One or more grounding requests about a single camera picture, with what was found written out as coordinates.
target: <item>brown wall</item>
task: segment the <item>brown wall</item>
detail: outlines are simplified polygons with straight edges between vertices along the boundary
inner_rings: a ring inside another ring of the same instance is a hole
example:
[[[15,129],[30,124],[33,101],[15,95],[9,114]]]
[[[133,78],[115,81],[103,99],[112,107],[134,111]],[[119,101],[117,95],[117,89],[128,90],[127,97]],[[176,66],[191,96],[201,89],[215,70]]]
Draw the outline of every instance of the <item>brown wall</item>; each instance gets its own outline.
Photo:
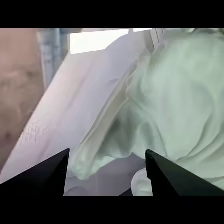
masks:
[[[0,28],[0,170],[43,94],[34,28]]]

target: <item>wrinkled fabric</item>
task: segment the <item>wrinkled fabric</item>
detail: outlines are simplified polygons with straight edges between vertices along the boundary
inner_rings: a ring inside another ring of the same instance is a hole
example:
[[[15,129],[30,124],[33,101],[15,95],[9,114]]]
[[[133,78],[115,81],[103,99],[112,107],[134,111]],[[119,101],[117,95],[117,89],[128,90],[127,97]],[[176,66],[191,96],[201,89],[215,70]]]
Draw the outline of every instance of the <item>wrinkled fabric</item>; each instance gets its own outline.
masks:
[[[224,189],[223,61],[223,38],[206,33],[177,34],[144,55],[94,155],[73,172],[85,179],[114,158],[144,158],[149,148]]]

